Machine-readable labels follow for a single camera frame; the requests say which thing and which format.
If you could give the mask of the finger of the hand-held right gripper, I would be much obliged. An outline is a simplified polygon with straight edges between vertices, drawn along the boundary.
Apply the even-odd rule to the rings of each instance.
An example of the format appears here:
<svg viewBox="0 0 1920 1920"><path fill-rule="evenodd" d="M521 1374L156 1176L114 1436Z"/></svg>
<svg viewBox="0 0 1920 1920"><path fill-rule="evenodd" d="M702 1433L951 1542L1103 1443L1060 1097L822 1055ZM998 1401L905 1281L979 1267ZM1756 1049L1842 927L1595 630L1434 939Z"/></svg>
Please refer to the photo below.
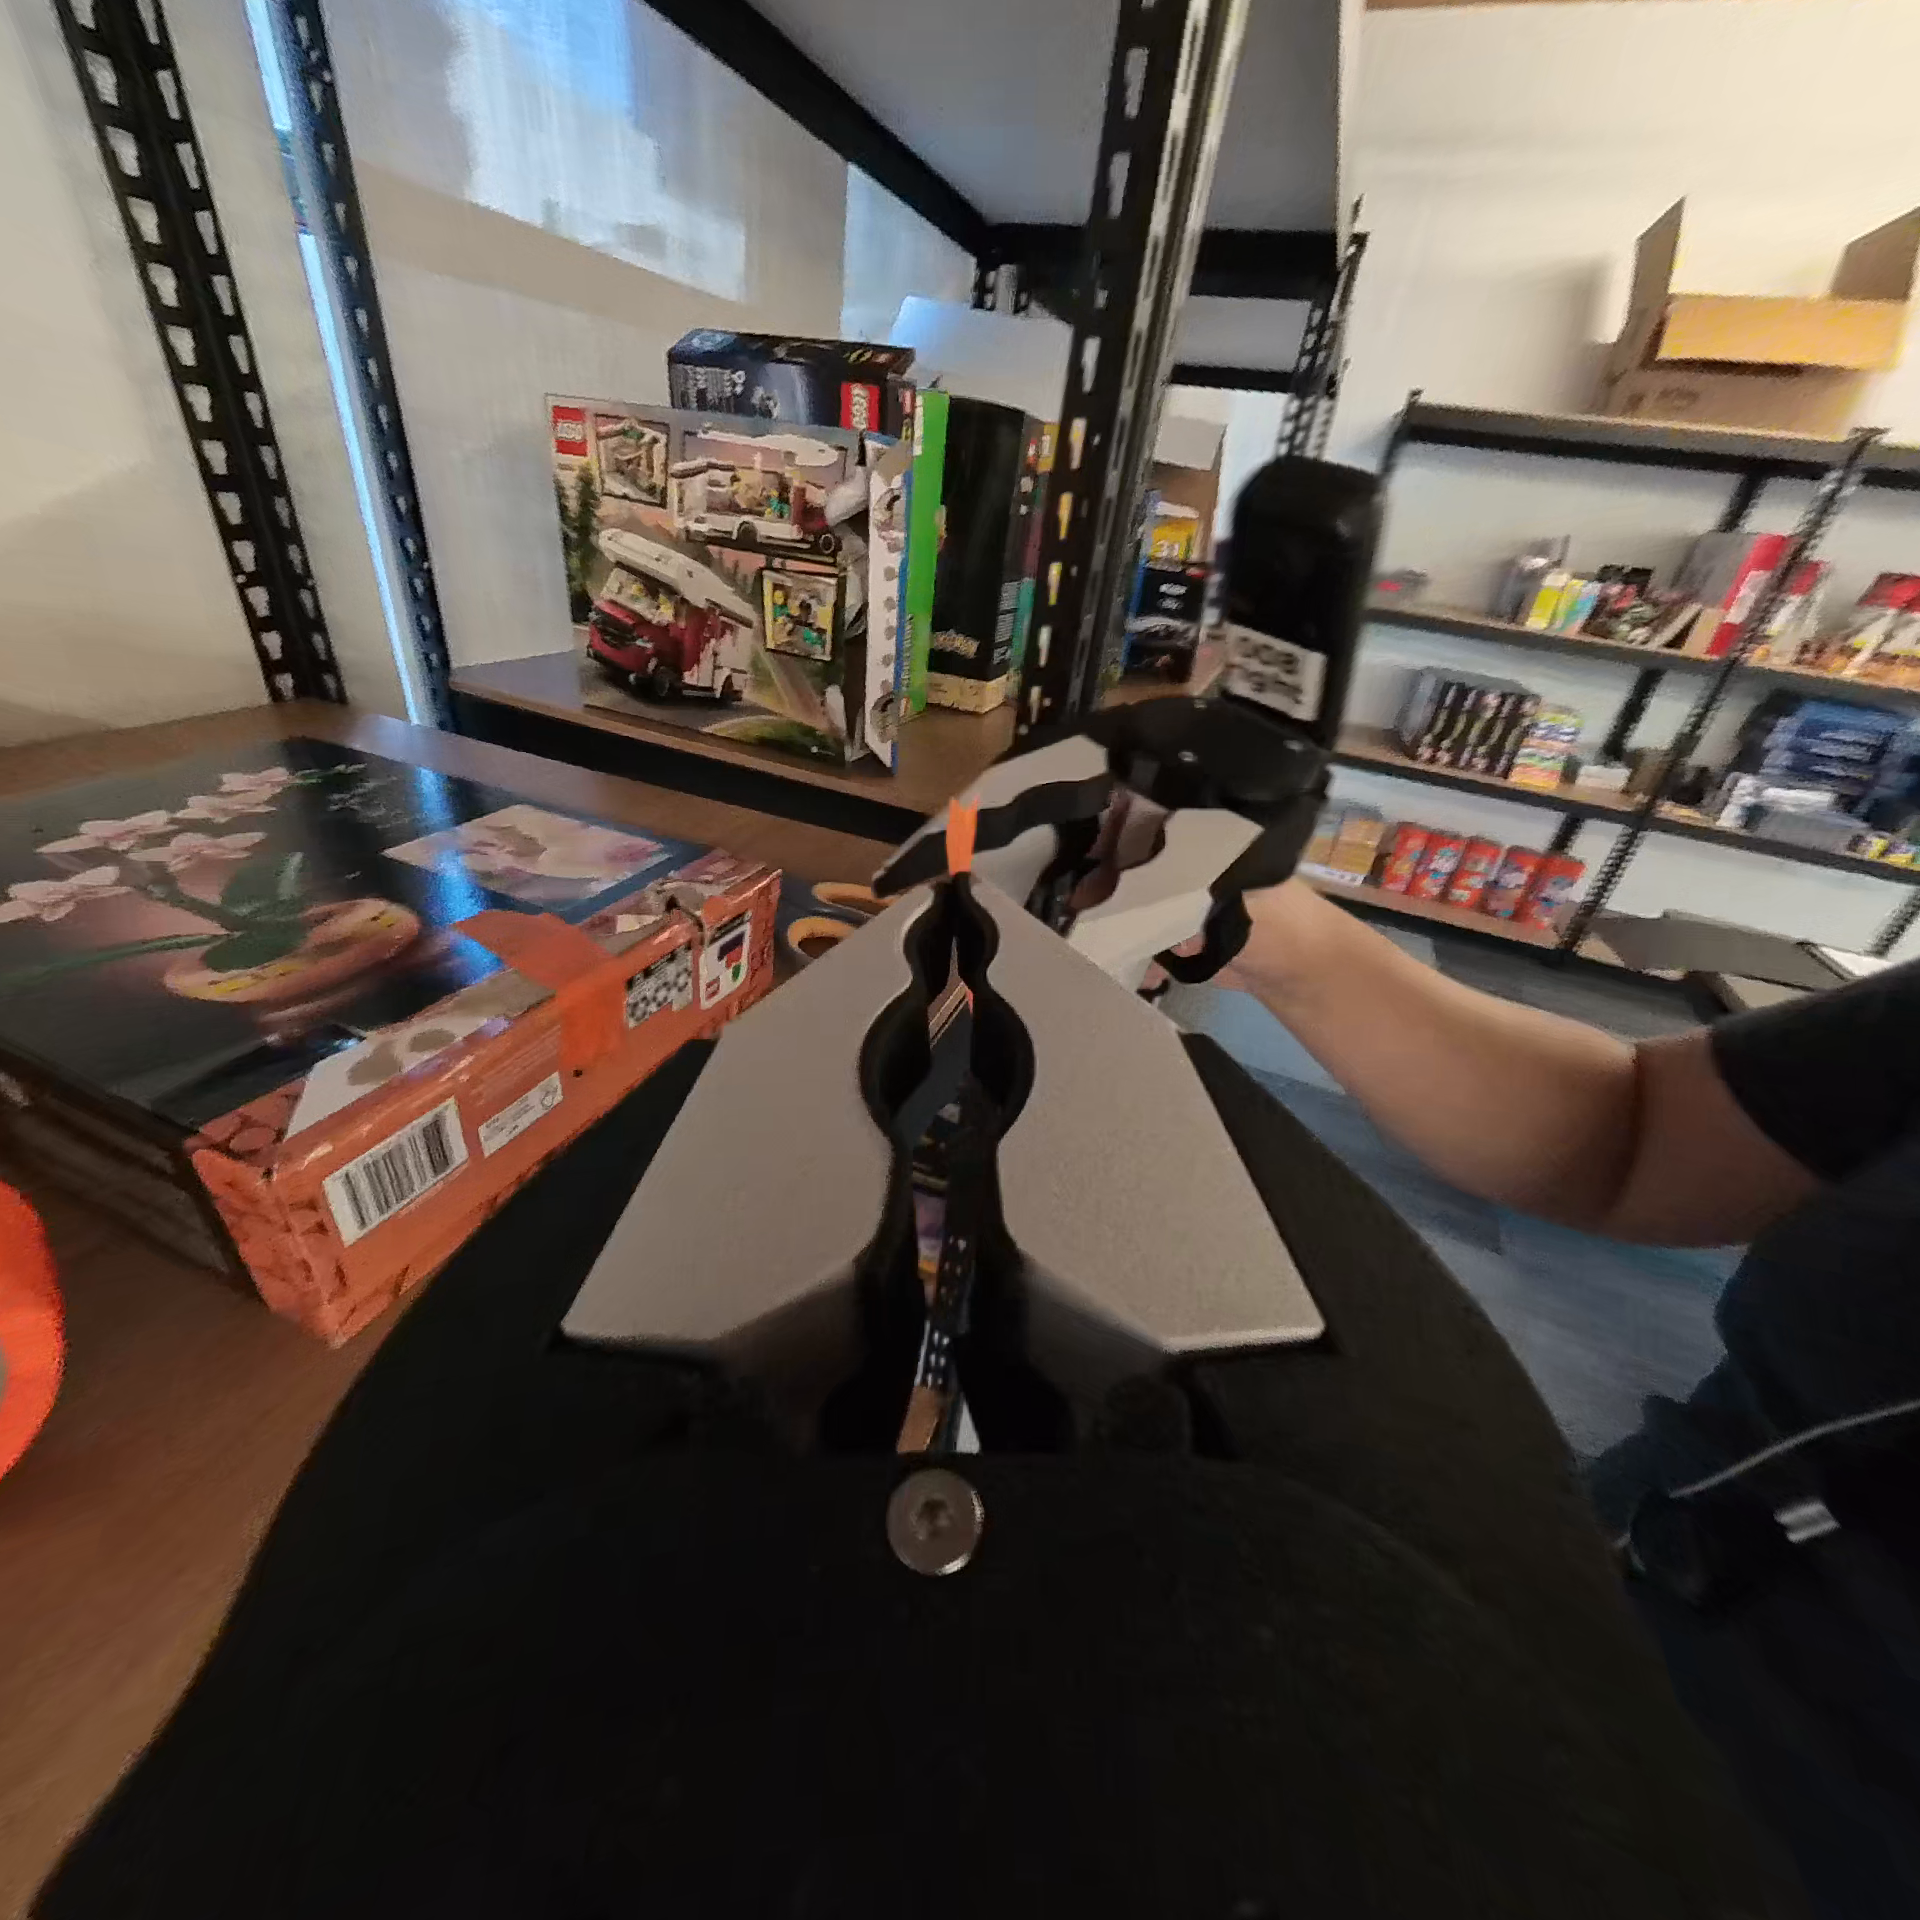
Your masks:
<svg viewBox="0 0 1920 1920"><path fill-rule="evenodd" d="M1099 828L1116 789L1110 747L1067 735L988 768L977 782L977 868L1015 868L1033 832Z"/></svg>
<svg viewBox="0 0 1920 1920"><path fill-rule="evenodd" d="M955 886L977 893L979 883L988 883L1019 908L1029 908L1036 893L1047 894L1047 889L1085 863L1085 823L1030 825L1002 842L988 835L991 823L979 823L972 868L963 882L955 882L946 828L946 823L920 823L909 839L886 852L870 879L870 889L882 904L927 894L937 918L951 918L957 904Z"/></svg>

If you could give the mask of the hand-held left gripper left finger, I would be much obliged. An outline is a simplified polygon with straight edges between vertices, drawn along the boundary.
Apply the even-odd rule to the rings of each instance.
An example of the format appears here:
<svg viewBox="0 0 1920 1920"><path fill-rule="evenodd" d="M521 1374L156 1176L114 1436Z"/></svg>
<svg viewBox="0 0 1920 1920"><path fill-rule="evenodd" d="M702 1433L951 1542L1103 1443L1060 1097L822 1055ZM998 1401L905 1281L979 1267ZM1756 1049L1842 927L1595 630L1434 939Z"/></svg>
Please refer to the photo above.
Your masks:
<svg viewBox="0 0 1920 1920"><path fill-rule="evenodd" d="M568 1345L706 1367L801 1443L898 1443L927 1321L913 1160L961 1073L946 908L915 886L722 1034Z"/></svg>

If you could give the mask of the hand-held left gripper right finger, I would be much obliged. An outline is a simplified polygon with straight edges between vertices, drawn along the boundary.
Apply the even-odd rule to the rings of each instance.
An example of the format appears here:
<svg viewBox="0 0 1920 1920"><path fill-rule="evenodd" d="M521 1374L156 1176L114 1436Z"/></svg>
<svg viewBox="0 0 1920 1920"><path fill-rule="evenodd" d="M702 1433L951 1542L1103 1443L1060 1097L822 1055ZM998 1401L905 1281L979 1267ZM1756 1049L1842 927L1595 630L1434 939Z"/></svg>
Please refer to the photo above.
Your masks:
<svg viewBox="0 0 1920 1920"><path fill-rule="evenodd" d="M1067 1452L1129 1379L1309 1349L1327 1314L1188 1038L991 882L977 1036L1008 1013L1019 1107L995 1153L963 1397L988 1452Z"/></svg>

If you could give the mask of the person's right forearm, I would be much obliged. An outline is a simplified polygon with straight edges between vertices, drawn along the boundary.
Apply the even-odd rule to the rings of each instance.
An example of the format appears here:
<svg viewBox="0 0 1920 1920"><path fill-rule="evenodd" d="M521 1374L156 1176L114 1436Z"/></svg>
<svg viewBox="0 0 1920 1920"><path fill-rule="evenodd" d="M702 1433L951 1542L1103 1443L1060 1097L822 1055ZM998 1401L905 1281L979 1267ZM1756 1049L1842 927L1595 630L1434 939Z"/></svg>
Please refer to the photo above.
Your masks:
<svg viewBox="0 0 1920 1920"><path fill-rule="evenodd" d="M1734 1246L1820 1190L1709 1034L1625 1041L1457 982L1300 882L1248 897L1230 976L1458 1190L1587 1236Z"/></svg>

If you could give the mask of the person's right hand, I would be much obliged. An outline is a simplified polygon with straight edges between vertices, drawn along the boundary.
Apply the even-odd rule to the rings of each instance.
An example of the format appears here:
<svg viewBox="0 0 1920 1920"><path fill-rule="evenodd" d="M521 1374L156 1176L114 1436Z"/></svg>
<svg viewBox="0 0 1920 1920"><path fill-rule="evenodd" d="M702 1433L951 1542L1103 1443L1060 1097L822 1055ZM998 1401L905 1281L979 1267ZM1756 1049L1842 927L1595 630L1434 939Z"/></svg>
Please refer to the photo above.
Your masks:
<svg viewBox="0 0 1920 1920"><path fill-rule="evenodd" d="M1095 849L1095 876L1113 886L1079 908L1069 945L1140 987L1151 969L1212 980L1237 959L1254 927L1244 894L1269 883L1283 832L1226 806L1164 808L1116 792Z"/></svg>

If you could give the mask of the wooden shelf board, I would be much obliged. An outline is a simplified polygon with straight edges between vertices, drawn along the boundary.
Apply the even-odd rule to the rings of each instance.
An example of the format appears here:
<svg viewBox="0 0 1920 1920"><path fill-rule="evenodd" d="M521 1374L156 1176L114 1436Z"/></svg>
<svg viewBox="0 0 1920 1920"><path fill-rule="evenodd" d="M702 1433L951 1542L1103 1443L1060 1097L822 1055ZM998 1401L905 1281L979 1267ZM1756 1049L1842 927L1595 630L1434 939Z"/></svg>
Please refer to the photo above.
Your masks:
<svg viewBox="0 0 1920 1920"><path fill-rule="evenodd" d="M460 730L491 747L886 845L1015 744L1010 706L991 714L936 706L901 732L896 770L798 756L722 735L723 721L757 717L756 706L651 704L582 654L460 666L449 700Z"/></svg>

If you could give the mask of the grey orange scissors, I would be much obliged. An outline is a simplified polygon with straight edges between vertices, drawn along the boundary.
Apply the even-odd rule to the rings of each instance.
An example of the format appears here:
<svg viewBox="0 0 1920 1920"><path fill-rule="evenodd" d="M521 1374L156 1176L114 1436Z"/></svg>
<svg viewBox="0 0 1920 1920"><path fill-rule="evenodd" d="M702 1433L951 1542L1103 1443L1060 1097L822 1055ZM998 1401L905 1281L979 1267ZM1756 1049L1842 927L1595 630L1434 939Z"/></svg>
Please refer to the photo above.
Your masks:
<svg viewBox="0 0 1920 1920"><path fill-rule="evenodd" d="M856 882L781 882L777 931L787 959L802 972L854 931L877 920L889 901Z"/></svg>

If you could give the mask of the green toy set box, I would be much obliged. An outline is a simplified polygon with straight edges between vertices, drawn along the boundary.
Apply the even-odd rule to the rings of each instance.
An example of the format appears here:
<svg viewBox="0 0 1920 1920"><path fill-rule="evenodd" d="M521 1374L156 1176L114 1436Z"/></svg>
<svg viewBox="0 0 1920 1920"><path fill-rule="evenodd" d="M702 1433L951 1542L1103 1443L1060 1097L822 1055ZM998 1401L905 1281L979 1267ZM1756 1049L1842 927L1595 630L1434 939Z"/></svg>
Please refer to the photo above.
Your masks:
<svg viewBox="0 0 1920 1920"><path fill-rule="evenodd" d="M905 704L909 717L927 709L932 655L932 596L946 526L950 395L940 386L915 395L915 442L906 485L906 575L905 575Z"/></svg>

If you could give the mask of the black metal shelving rack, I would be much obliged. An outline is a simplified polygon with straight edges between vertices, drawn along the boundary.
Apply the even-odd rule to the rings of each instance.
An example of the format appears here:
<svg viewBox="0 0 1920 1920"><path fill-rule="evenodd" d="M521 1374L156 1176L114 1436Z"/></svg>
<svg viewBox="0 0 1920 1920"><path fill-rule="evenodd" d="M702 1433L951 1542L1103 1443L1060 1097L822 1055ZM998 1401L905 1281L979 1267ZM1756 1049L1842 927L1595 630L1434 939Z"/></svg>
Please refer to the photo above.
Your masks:
<svg viewBox="0 0 1920 1920"><path fill-rule="evenodd" d="M216 3L216 26L263 84L273 147L257 160L267 182L292 162L288 219L309 240L301 252L323 341L336 343L343 440L357 472L371 569L412 717L452 721L445 627L445 564L453 561L452 518L419 492L419 455L445 447L426 420L426 381L412 376L388 326L399 244L416 251L453 237L453 261L430 264L475 293L516 293L532 244L563 251L563 267L618 272L613 300L594 309L635 335L668 295L698 295L729 309L765 307L791 321L818 269L801 259L770 272L760 293L719 286L698 261L654 261L620 251L637 231L702 252L729 243L729 213L698 199L719 189L712 167L692 167L685 189L646 196L646 172L620 175L613 133L658 151L673 136L719 137L722 116L698 107L687 75L673 75L651 107L649 69L635 38L604 55L594 72L620 82L598 92L588 65L540 78L580 107L580 179L604 186L594 231L549 227L547 210L588 205L559 168L532 167L540 133L532 67L553 47L568 61L571 29L646 15L692 61L711 61L772 112L791 137L832 155L841 176L863 175L915 219L967 252L998 285L1054 272L1054 312L1069 321L1062 371L1041 376L1041 417L1065 406L1085 434L1069 464L1085 468L1069 510L1047 547L1069 552L1067 638L1054 644L1047 683L1065 704L1093 686L1093 637L1119 613L1119 564L1126 510L1140 492L1148 428L1174 375L1181 309L1200 297L1306 300L1331 285L1337 231L1337 129L1344 36L1358 3L856 3L870 54L905 55L915 75L906 103L932 107L946 133L977 150L1026 157L1029 179L1060 186L1060 167L1040 150L1046 127L1067 133L1065 168L1079 172L1079 221L998 221L889 119L870 110L870 91L847 91L760 3ZM529 186L536 203L516 210L481 196L488 155L474 112L456 91L456 61L475 33L492 33L525 65L504 75L499 144L501 186Z"/></svg>

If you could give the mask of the row of red packets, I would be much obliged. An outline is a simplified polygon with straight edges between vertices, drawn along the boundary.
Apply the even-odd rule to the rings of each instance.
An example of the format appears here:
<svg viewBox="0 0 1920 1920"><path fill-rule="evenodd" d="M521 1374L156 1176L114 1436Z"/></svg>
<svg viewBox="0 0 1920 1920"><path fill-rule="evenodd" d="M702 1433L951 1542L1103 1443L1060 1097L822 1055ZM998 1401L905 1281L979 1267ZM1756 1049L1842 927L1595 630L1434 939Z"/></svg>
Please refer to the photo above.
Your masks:
<svg viewBox="0 0 1920 1920"><path fill-rule="evenodd" d="M1372 886L1510 927L1561 931L1585 883L1585 861L1452 828L1397 823L1375 859Z"/></svg>

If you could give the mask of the background shelving unit with goods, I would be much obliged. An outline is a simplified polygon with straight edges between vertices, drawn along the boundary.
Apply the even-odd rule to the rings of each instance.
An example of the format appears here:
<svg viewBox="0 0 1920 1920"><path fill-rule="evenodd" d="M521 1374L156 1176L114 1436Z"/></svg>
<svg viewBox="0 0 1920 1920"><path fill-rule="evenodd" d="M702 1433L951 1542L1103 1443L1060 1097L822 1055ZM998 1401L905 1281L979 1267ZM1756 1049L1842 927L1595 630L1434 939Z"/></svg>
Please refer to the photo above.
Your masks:
<svg viewBox="0 0 1920 1920"><path fill-rule="evenodd" d="M1666 908L1917 951L1917 450L1447 406L1386 442L1336 894L1540 955ZM1568 849L1561 931L1372 886L1397 823Z"/></svg>

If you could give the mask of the camper van toy set box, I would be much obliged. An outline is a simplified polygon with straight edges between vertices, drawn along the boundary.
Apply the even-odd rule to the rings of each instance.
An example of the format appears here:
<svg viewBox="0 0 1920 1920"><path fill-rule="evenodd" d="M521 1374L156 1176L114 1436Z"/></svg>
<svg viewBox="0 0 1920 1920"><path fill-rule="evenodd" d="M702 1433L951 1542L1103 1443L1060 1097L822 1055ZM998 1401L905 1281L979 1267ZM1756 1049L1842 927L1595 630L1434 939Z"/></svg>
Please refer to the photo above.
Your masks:
<svg viewBox="0 0 1920 1920"><path fill-rule="evenodd" d="M588 699L898 770L913 447L656 402L547 397Z"/></svg>

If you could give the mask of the dark toy set box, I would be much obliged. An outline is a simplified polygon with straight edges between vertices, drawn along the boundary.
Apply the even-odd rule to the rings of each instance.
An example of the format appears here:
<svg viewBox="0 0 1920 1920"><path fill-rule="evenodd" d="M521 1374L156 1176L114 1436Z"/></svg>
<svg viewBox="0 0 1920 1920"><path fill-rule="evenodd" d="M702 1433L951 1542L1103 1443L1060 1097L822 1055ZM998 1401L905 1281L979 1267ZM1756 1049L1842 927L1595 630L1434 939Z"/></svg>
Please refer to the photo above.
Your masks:
<svg viewBox="0 0 1920 1920"><path fill-rule="evenodd" d="M915 351L886 343L692 328L668 350L678 410L913 440L915 395Z"/></svg>

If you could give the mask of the open cardboard box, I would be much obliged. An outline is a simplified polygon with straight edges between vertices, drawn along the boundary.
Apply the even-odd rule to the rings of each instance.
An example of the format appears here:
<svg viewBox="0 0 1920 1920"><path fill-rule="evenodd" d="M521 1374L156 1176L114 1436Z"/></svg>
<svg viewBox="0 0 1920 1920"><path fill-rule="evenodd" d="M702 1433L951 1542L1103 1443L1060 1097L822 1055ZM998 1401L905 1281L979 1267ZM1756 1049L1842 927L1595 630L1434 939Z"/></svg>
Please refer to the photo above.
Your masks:
<svg viewBox="0 0 1920 1920"><path fill-rule="evenodd" d="M1606 420L1842 440L1907 351L1917 210L1852 240L1820 295L1683 293L1686 203L1644 227L1627 321L1597 386Z"/></svg>

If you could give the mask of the flower print toy set box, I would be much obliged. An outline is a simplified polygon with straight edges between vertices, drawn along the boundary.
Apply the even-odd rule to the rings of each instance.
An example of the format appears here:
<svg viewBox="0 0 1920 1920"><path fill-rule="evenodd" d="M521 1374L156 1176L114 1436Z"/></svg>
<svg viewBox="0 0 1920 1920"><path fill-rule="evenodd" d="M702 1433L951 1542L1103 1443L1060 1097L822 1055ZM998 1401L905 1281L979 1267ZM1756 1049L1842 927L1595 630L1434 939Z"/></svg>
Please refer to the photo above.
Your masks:
<svg viewBox="0 0 1920 1920"><path fill-rule="evenodd" d="M3 1158L339 1349L777 980L781 868L321 737L3 806Z"/></svg>

